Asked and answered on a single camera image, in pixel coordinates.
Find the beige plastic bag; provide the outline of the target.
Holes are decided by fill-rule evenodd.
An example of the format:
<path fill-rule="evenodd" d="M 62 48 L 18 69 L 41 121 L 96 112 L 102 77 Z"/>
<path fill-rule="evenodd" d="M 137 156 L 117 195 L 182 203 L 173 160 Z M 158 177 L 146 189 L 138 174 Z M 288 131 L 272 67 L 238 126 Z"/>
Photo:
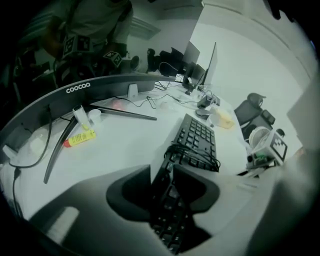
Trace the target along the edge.
<path fill-rule="evenodd" d="M 212 107 L 209 110 L 209 116 L 206 123 L 211 127 L 218 126 L 227 130 L 235 125 L 231 114 L 228 111 L 217 107 Z"/>

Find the white wall air conditioner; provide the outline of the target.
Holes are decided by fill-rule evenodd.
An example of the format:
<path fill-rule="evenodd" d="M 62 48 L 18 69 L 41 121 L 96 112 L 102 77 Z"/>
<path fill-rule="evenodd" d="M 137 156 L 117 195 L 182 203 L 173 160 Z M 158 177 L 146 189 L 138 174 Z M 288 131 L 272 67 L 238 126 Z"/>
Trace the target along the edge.
<path fill-rule="evenodd" d="M 129 34 L 133 37 L 137 37 L 144 40 L 150 40 L 157 35 L 161 29 L 158 27 L 143 21 L 137 17 L 132 18 L 132 22 L 129 29 Z"/>

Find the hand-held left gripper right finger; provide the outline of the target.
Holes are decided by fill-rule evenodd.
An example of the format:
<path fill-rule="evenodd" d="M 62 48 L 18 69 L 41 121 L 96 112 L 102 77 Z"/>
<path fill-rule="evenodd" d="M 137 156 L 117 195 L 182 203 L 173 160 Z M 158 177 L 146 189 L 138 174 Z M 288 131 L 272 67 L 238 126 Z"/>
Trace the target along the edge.
<path fill-rule="evenodd" d="M 320 256 L 320 150 L 259 179 L 176 166 L 177 191 L 209 239 L 188 256 Z"/>

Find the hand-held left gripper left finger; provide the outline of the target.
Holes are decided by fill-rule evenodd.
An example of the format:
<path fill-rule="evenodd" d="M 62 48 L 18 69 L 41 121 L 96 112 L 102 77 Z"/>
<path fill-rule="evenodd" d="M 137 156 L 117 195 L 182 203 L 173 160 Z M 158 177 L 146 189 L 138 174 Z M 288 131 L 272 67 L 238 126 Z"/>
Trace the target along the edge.
<path fill-rule="evenodd" d="M 83 256 L 172 256 L 150 227 L 151 167 L 84 179 L 39 209 L 30 223 Z"/>

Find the black office chair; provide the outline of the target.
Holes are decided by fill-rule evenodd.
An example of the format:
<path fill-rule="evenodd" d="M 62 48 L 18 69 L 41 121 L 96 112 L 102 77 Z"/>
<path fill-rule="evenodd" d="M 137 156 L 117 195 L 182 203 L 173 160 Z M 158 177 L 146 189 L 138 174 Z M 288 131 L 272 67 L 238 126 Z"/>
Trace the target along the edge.
<path fill-rule="evenodd" d="M 162 50 L 156 55 L 154 49 L 147 50 L 147 72 L 159 71 L 163 75 L 170 76 L 171 73 L 177 73 L 183 62 L 184 55 L 171 47 L 171 52 Z"/>
<path fill-rule="evenodd" d="M 275 123 L 275 117 L 268 110 L 262 109 L 263 101 L 266 98 L 266 96 L 252 92 L 234 110 L 242 132 L 258 117 L 262 118 L 267 128 L 273 129 L 272 125 Z"/>

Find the curved black monitor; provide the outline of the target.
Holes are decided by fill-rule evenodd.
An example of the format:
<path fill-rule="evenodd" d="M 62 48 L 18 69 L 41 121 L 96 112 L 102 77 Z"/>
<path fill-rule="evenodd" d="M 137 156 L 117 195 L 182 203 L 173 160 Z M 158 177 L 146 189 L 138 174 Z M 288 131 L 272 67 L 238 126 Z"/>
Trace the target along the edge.
<path fill-rule="evenodd" d="M 36 130 L 48 124 L 50 118 L 58 119 L 77 105 L 87 108 L 90 103 L 124 96 L 132 84 L 142 93 L 152 91 L 156 81 L 174 82 L 175 79 L 174 76 L 127 73 L 90 78 L 55 89 L 31 101 L 0 130 L 0 163 L 9 159 L 3 146 L 13 150 L 22 146 L 27 139 L 22 133 L 25 128 Z"/>

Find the grey flat monitor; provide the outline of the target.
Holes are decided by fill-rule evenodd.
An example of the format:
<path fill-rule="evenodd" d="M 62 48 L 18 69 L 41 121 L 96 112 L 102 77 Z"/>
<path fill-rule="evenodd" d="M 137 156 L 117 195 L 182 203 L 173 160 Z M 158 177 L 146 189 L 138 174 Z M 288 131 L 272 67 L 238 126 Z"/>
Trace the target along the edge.
<path fill-rule="evenodd" d="M 188 42 L 187 48 L 185 50 L 182 62 L 183 62 L 183 80 L 182 86 L 186 89 L 190 87 L 189 78 L 191 78 L 192 72 L 196 67 L 200 51 L 191 42 Z"/>

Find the clear plastic tube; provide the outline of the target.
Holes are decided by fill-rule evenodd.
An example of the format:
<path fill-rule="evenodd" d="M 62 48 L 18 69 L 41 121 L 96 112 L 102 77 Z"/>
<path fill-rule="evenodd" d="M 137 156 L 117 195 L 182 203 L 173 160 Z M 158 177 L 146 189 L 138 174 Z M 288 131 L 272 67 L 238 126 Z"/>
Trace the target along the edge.
<path fill-rule="evenodd" d="M 82 105 L 76 105 L 72 109 L 73 115 L 78 121 L 79 125 L 85 130 L 88 131 L 91 128 L 88 116 L 84 110 L 84 107 Z"/>

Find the black flat monitor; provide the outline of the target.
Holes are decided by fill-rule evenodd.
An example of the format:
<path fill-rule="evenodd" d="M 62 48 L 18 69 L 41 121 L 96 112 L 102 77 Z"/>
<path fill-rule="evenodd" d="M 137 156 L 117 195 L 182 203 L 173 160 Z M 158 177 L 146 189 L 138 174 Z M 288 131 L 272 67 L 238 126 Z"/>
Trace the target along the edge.
<path fill-rule="evenodd" d="M 212 55 L 210 58 L 209 66 L 203 76 L 201 86 L 210 86 L 212 84 L 212 80 L 216 71 L 218 63 L 218 50 L 217 50 L 217 43 L 214 43 L 214 48 L 212 51 Z"/>

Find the small white cup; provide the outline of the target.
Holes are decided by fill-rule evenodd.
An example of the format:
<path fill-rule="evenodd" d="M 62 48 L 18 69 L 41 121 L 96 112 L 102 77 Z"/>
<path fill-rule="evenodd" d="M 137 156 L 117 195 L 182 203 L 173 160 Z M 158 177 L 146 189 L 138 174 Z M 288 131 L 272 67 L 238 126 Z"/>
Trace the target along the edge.
<path fill-rule="evenodd" d="M 92 109 L 88 112 L 88 117 L 94 125 L 101 123 L 102 112 L 99 109 Z"/>

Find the black power adapter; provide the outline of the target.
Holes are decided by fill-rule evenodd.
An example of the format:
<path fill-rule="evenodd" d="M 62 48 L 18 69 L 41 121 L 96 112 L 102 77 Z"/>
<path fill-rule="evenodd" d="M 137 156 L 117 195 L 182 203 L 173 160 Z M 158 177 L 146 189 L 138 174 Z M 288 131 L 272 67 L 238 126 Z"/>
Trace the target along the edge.
<path fill-rule="evenodd" d="M 205 109 L 212 104 L 220 106 L 220 103 L 221 103 L 220 98 L 214 95 L 213 96 L 206 95 L 197 103 L 197 107 L 199 109 Z"/>

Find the yellow tube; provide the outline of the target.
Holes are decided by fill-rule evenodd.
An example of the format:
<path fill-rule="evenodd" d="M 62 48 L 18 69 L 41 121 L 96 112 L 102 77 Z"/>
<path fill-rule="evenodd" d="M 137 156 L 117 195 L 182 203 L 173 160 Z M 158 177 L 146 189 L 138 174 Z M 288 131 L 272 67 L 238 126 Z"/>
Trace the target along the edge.
<path fill-rule="evenodd" d="M 79 133 L 73 137 L 66 139 L 63 142 L 63 146 L 66 148 L 74 147 L 78 144 L 86 142 L 88 140 L 94 139 L 96 137 L 96 132 L 93 129 L 85 131 L 83 133 Z"/>

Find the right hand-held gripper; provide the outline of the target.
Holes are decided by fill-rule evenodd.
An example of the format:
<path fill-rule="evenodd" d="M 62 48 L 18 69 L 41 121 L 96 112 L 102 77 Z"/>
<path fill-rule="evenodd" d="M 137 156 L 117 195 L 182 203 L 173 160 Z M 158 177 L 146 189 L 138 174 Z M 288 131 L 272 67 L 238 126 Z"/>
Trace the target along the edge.
<path fill-rule="evenodd" d="M 250 174 L 259 175 L 265 169 L 269 167 L 271 163 L 282 165 L 285 161 L 288 146 L 286 145 L 283 137 L 274 130 L 274 135 L 271 140 L 270 147 L 268 148 L 267 155 L 258 155 L 251 153 L 251 147 L 249 144 L 249 153 L 247 154 L 246 170 Z"/>

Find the black full-size keyboard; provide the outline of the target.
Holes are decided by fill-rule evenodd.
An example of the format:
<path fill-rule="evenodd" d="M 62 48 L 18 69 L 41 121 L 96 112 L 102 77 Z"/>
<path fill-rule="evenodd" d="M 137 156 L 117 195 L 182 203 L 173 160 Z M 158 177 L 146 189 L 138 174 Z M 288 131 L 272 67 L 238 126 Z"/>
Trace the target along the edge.
<path fill-rule="evenodd" d="M 150 227 L 173 255 L 203 243 L 210 235 L 196 226 L 191 203 L 211 192 L 217 200 L 216 185 L 205 183 L 185 173 L 174 175 L 174 168 L 195 168 L 219 172 L 214 132 L 186 114 L 179 130 L 164 153 L 164 160 L 151 185 Z"/>

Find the white desk fan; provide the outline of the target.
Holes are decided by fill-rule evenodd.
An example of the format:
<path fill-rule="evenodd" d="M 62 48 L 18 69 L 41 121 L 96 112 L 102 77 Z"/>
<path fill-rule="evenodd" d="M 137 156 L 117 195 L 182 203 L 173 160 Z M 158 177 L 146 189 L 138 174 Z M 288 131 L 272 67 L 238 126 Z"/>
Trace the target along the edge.
<path fill-rule="evenodd" d="M 251 153 L 257 155 L 267 155 L 273 135 L 273 130 L 269 130 L 263 126 L 256 127 L 249 135 Z"/>
<path fill-rule="evenodd" d="M 141 63 L 141 59 L 138 55 L 135 55 L 131 60 L 130 60 L 130 69 L 132 71 L 136 71 L 139 69 Z"/>

